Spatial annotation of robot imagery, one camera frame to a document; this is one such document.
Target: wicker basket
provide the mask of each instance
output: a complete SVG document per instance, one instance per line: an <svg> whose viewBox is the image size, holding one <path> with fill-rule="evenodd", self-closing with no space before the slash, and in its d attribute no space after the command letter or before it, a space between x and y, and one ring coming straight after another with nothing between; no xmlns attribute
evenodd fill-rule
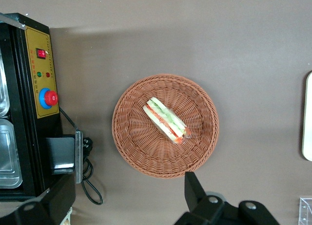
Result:
<svg viewBox="0 0 312 225"><path fill-rule="evenodd" d="M184 144L172 143L143 110L151 97L172 109L190 128ZM183 176L199 168L215 149L219 121L206 92L182 76L159 74L137 81L119 99L112 123L121 156L140 172L159 178Z"/></svg>

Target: black cable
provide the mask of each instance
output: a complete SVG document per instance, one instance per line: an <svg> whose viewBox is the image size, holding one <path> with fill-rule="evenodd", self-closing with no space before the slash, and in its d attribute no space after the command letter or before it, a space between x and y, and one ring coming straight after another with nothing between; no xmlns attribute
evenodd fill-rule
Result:
<svg viewBox="0 0 312 225"><path fill-rule="evenodd" d="M71 125L77 130L79 131L78 127L76 126L76 124L71 120L71 118L65 113L65 111L63 111L63 109L61 107L58 107L60 112L62 112L62 114L65 116L65 118L71 123ZM98 191L98 189L89 181L89 179L91 178L91 176L93 175L93 165L90 162L90 160L88 159L88 156L90 155L90 152L93 148L93 141L89 138L89 137L85 137L83 139L83 164L87 165L86 169L83 170L82 173L82 181L81 181L81 185L82 185L82 189L84 191L84 193L86 194L87 198L94 204L96 205L101 205L103 204L103 197L101 195L101 193ZM97 202L96 200L94 200L91 195L89 194L89 192L87 191L87 188L85 186L84 183L87 183L93 190L94 192L96 192L96 194L99 197L99 202Z"/></svg>
<svg viewBox="0 0 312 225"><path fill-rule="evenodd" d="M62 112L62 114L65 116L65 118L70 122L71 125L73 125L73 127L79 131L78 127L76 126L76 124L72 121L72 119L65 113L65 111L63 111L63 109L61 107L58 107L59 111Z"/></svg>

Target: machine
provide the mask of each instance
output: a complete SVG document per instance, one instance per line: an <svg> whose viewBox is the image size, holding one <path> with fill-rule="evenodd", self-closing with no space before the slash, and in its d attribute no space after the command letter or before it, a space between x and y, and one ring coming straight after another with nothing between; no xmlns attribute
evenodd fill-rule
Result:
<svg viewBox="0 0 312 225"><path fill-rule="evenodd" d="M65 173L82 181L82 133L63 135L49 28L0 14L0 201L25 201Z"/></svg>

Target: metal tray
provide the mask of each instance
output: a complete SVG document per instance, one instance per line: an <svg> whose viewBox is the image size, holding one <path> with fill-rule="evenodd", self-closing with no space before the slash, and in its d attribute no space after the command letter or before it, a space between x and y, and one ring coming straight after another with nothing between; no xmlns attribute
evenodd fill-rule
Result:
<svg viewBox="0 0 312 225"><path fill-rule="evenodd" d="M0 119L0 188L17 188L22 183L13 124Z"/></svg>
<svg viewBox="0 0 312 225"><path fill-rule="evenodd" d="M10 108L10 101L8 95L8 89L6 85L4 66L2 61L2 55L0 50L0 117L7 114Z"/></svg>

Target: red switch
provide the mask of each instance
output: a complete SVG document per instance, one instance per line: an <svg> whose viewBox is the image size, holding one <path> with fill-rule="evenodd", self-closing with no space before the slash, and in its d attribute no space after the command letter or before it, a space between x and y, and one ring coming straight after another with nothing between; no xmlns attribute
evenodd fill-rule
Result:
<svg viewBox="0 0 312 225"><path fill-rule="evenodd" d="M36 50L37 50L37 57L45 59L45 57L46 57L45 50L38 49L38 48Z"/></svg>
<svg viewBox="0 0 312 225"><path fill-rule="evenodd" d="M55 91L49 90L44 94L44 101L48 106L55 106L58 103L59 97Z"/></svg>

